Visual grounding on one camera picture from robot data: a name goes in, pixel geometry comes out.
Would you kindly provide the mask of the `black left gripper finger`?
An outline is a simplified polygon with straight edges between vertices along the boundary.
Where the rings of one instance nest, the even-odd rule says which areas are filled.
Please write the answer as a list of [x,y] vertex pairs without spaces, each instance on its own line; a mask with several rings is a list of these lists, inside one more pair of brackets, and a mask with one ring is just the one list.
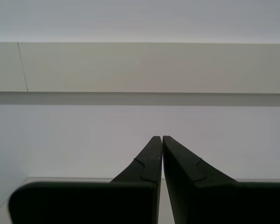
[[163,163],[177,224],[280,224],[280,182],[238,182],[170,136]]
[[162,141],[154,136],[110,182],[32,182],[8,202],[14,224],[155,224]]

